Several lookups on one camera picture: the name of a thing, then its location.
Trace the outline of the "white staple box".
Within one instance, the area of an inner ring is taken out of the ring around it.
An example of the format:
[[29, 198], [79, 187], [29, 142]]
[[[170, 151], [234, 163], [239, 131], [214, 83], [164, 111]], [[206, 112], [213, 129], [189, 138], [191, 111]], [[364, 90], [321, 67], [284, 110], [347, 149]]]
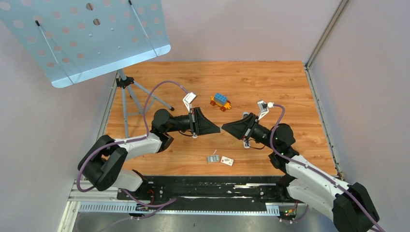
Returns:
[[229, 166], [232, 166], [233, 163], [234, 163], [234, 160], [233, 160], [233, 159], [228, 158], [228, 157], [225, 157], [225, 156], [222, 156], [222, 158], [221, 158], [220, 161], [221, 161], [221, 163], [226, 164], [226, 165], [229, 165]]

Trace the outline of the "grey white stapler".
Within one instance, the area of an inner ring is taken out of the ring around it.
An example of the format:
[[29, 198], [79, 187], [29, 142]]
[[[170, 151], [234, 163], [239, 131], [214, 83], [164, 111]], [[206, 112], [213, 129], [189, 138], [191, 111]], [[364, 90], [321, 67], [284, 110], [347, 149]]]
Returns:
[[[244, 112], [244, 113], [242, 114], [243, 119], [246, 118], [248, 115], [249, 115], [248, 112]], [[249, 140], [243, 139], [243, 145], [244, 145], [244, 148], [245, 148], [245, 149], [249, 149], [249, 148], [250, 148]]]

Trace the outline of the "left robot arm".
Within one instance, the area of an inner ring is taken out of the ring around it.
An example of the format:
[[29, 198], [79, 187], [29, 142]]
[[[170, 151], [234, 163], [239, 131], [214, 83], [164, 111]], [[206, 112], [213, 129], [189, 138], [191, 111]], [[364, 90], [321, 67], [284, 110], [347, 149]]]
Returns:
[[173, 116], [166, 109], [157, 110], [151, 125], [147, 135], [128, 139], [113, 139], [109, 135], [98, 138], [77, 166], [80, 175], [98, 191], [110, 187], [126, 189], [135, 199], [141, 200], [147, 196], [148, 186], [139, 172], [123, 168], [125, 161], [163, 152], [174, 140], [170, 132], [190, 131], [192, 137], [220, 132], [220, 127], [208, 120], [199, 107], [181, 116]]

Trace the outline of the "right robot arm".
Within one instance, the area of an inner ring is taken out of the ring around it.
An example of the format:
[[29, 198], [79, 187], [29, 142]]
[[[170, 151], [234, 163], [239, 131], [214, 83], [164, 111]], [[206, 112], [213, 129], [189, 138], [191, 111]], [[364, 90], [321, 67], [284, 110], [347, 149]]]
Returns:
[[276, 195], [288, 202], [302, 201], [328, 217], [339, 232], [367, 232], [380, 216], [367, 191], [360, 183], [349, 184], [307, 161], [293, 149], [293, 131], [288, 124], [279, 123], [268, 129], [250, 113], [246, 118], [222, 125], [222, 129], [239, 140], [253, 139], [272, 148], [270, 162], [284, 172], [277, 183]]

